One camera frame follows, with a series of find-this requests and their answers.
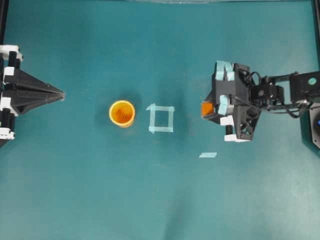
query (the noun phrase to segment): black cable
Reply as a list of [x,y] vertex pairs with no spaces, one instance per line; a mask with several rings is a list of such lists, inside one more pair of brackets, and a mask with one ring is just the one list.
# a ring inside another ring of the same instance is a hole
[[261,76],[260,76],[260,74],[259,74],[258,72],[256,72],[256,71],[251,72],[251,73],[245,78],[246,82],[247,82],[250,86],[252,86],[252,87],[254,87],[254,86],[256,85],[254,79],[252,78],[253,75],[255,75],[255,74],[258,76],[258,82],[260,83]]
[[302,116],[302,114],[305,112],[305,111],[309,111],[309,110],[313,110],[313,109],[319,109],[320,106],[314,106],[314,107],[306,107],[306,108],[302,108],[302,109],[299,109],[299,110],[293,110],[293,111],[290,111],[288,108],[285,109],[285,111],[269,111],[265,108],[260,108],[260,107],[257,107],[251,103],[249,103],[248,101],[245,101],[245,100],[242,100],[241,98],[237,97],[237,96],[233,96],[233,95],[230,95],[231,98],[235,99],[235,100],[238,100],[239,102],[253,108],[253,109],[256,109],[258,111],[263,111],[263,112],[266,112],[266,113],[269,113],[269,114],[289,114],[291,117],[293,118],[299,118]]

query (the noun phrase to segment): robotic arm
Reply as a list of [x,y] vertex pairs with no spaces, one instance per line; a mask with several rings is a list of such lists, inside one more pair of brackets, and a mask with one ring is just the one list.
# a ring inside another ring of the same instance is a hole
[[[289,82],[290,104],[285,104],[284,88],[277,85],[279,82]],[[248,66],[218,61],[212,90],[202,103],[202,117],[225,126],[226,142],[247,142],[253,140],[261,112],[299,118],[319,102],[320,71],[261,77]]]

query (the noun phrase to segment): light blue tape strip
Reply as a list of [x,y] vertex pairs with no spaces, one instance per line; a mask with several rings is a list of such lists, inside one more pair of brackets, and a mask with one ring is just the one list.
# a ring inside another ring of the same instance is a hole
[[228,110],[228,97],[226,95],[220,95],[220,104],[218,114],[226,115]]
[[173,111],[169,112],[168,127],[172,128],[172,132],[174,132],[174,112]]
[[225,62],[216,61],[215,80],[222,81],[225,75]]
[[174,128],[168,126],[149,126],[150,132],[166,132],[166,133],[173,133]]
[[217,156],[216,152],[203,152],[199,158],[215,158]]
[[232,65],[230,62],[224,63],[225,71],[226,71],[226,77],[228,81],[234,81],[235,80],[235,72],[232,68]]
[[151,104],[150,106],[148,106],[147,110],[174,112],[175,107],[174,106],[156,106],[155,104]]
[[235,80],[235,72],[232,68],[232,64],[226,61],[216,61],[216,71],[215,71],[215,79],[218,81],[224,80],[224,75],[226,71],[226,77],[228,81]]
[[[150,106],[147,107],[147,111],[150,110],[152,107],[154,107],[156,104],[153,103]],[[154,128],[155,127],[155,122],[156,122],[156,112],[155,110],[150,110],[150,126],[149,126],[149,131],[153,134],[155,134],[154,130],[150,130],[150,128]]]

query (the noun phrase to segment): teal table surface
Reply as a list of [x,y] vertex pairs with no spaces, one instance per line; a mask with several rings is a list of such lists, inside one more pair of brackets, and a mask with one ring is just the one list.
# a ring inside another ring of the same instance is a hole
[[[5,44],[66,97],[19,116],[0,149],[1,240],[320,238],[320,158],[300,121],[264,113],[252,142],[230,143],[201,119],[217,60],[319,69],[310,1],[11,0]],[[119,99],[132,127],[109,119]],[[149,132],[153,103],[175,107],[173,133]]]

